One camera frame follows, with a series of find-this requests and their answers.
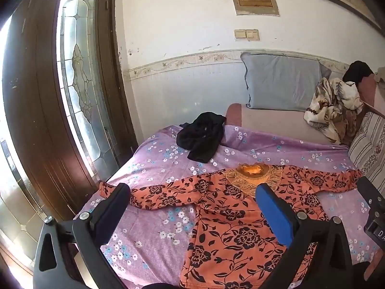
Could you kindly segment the striped floral cushion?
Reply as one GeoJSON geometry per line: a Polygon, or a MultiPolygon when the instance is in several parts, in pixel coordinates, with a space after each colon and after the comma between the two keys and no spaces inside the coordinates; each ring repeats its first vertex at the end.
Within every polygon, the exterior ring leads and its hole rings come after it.
{"type": "Polygon", "coordinates": [[[384,195],[384,118],[368,112],[348,150],[348,156],[363,176],[384,195]]]}

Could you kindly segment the orange black floral blouse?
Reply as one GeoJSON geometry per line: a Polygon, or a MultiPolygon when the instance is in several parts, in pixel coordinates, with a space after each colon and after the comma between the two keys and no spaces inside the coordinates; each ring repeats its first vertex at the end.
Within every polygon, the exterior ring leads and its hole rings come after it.
{"type": "Polygon", "coordinates": [[[273,235],[255,202],[255,190],[267,184],[294,211],[311,219],[327,216],[317,193],[345,192],[361,174],[315,171],[292,165],[240,165],[213,173],[150,183],[133,189],[130,204],[145,213],[168,208],[171,232],[162,240],[179,245],[190,235],[183,265],[184,288],[258,288],[278,264],[284,247],[273,235]]]}

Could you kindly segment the reddish wooden headboard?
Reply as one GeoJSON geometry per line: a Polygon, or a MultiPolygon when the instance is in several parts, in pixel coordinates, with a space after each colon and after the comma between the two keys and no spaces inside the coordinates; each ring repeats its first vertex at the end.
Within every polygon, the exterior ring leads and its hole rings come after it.
{"type": "Polygon", "coordinates": [[[375,75],[363,77],[358,84],[358,92],[361,101],[373,113],[384,117],[384,97],[375,81],[375,75]]]}

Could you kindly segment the purple floral bed sheet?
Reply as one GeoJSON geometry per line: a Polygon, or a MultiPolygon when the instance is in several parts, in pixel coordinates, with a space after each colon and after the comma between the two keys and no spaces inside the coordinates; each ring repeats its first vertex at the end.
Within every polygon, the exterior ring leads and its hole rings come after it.
{"type": "MultiPolygon", "coordinates": [[[[244,164],[292,165],[325,172],[357,170],[344,146],[314,144],[233,125],[225,127],[213,158],[208,163],[198,163],[189,160],[188,151],[176,144],[179,131],[178,126],[170,126],[150,136],[108,184],[125,183],[133,190],[244,164]]],[[[369,206],[357,188],[321,191],[317,198],[327,216],[325,221],[341,219],[353,263],[372,261],[380,248],[364,232],[369,206]]],[[[171,232],[175,228],[167,222],[170,215],[168,208],[145,213],[130,204],[110,241],[102,246],[103,255],[127,287],[141,288],[155,282],[182,286],[179,268],[184,263],[190,235],[183,231],[179,245],[162,240],[160,231],[171,232]]]]}

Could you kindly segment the black crumpled garment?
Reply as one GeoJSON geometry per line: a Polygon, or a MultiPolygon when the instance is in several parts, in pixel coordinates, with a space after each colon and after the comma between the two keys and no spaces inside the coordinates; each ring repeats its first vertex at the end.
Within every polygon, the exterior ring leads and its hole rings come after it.
{"type": "Polygon", "coordinates": [[[176,136],[176,144],[189,152],[189,160],[208,163],[223,139],[225,123],[225,116],[201,113],[192,123],[183,125],[176,136]]]}

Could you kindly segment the black cloth on headboard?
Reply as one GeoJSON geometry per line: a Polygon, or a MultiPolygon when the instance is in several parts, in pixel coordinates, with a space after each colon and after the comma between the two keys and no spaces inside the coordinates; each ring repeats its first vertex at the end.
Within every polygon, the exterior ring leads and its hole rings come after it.
{"type": "Polygon", "coordinates": [[[355,61],[350,64],[346,73],[343,75],[343,82],[354,82],[356,86],[362,81],[364,77],[373,74],[369,65],[363,61],[355,61]]]}

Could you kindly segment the beige brown patterned blanket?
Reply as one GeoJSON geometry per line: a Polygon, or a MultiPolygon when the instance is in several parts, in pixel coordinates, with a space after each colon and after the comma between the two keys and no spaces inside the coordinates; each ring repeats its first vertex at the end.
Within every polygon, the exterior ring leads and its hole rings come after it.
{"type": "Polygon", "coordinates": [[[363,108],[354,82],[322,78],[304,113],[304,120],[332,144],[350,145],[358,131],[357,120],[363,108]]]}

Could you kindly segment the beige wall light switch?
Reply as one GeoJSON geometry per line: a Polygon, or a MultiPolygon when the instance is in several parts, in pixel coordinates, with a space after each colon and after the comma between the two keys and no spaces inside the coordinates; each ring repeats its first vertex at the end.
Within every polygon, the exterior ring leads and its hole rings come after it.
{"type": "Polygon", "coordinates": [[[236,40],[247,39],[247,32],[244,29],[235,29],[234,30],[234,38],[236,40]]]}

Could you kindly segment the grey pillow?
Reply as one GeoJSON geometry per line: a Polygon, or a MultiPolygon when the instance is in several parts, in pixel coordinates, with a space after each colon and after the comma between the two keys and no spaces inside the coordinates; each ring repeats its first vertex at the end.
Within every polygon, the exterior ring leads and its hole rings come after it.
{"type": "Polygon", "coordinates": [[[332,71],[317,60],[244,52],[247,107],[304,112],[318,82],[332,71]]]}

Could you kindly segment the khaki garment on headboard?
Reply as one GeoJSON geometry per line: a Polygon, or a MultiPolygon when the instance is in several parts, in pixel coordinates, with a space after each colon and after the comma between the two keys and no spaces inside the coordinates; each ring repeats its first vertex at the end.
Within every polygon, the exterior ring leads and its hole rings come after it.
{"type": "Polygon", "coordinates": [[[385,67],[381,67],[374,75],[374,80],[381,89],[385,89],[385,67]]]}

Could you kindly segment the pink mattress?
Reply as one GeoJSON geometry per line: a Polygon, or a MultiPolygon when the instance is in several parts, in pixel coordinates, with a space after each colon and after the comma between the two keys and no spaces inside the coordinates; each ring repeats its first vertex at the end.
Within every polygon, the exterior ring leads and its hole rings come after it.
{"type": "Polygon", "coordinates": [[[250,109],[231,104],[226,111],[226,124],[252,131],[266,132],[315,144],[331,144],[323,133],[307,124],[303,112],[250,109]]]}

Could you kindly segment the brown wooden glass door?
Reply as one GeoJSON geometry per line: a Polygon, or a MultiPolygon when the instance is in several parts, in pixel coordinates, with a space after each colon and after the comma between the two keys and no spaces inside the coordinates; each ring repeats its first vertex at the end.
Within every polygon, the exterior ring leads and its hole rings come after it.
{"type": "Polygon", "coordinates": [[[115,10],[115,0],[10,0],[1,13],[6,125],[28,183],[61,220],[138,146],[115,10]]]}

